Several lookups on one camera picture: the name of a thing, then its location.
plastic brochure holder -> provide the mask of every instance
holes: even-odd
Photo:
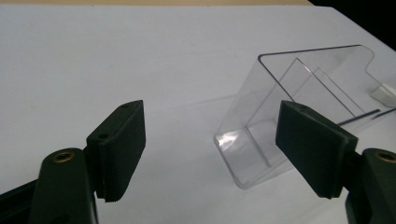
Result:
[[[307,105],[351,133],[387,110],[371,97],[380,85],[366,70],[373,58],[359,45],[260,55],[214,136],[236,185],[249,189],[292,169],[275,142],[282,100]]]

screw hole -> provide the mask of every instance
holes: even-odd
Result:
[[[73,159],[74,156],[75,154],[73,152],[64,151],[56,154],[52,160],[58,163],[65,162],[65,161],[70,161],[71,159]]]
[[[396,157],[386,152],[377,152],[376,156],[382,161],[396,162]]]
[[[99,134],[99,136],[98,136],[100,139],[106,139],[106,138],[108,138],[108,134],[107,133],[101,133],[101,134]]]

white background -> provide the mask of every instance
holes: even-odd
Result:
[[[51,152],[84,148],[118,105],[144,100],[147,146],[100,223],[347,223],[292,170],[241,190],[212,141],[257,56],[362,44],[396,86],[396,53],[327,7],[0,5],[0,193],[36,179]],[[358,151],[395,151],[390,115]]]

clamp jaw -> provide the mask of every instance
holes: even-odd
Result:
[[[379,148],[355,151],[358,138],[306,105],[282,101],[276,145],[312,190],[338,198],[348,190],[350,224],[396,223],[396,154]]]
[[[99,223],[94,193],[118,201],[146,146],[143,101],[120,105],[84,149],[49,154],[39,177],[0,195],[0,223]]]

transparent acrylic stand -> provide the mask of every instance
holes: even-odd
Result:
[[[366,71],[373,58],[364,46],[260,55],[214,136],[236,185],[249,189],[292,169],[275,144],[281,100],[308,105],[335,123],[386,110],[370,96],[380,85]],[[357,133],[369,118],[344,128]]]

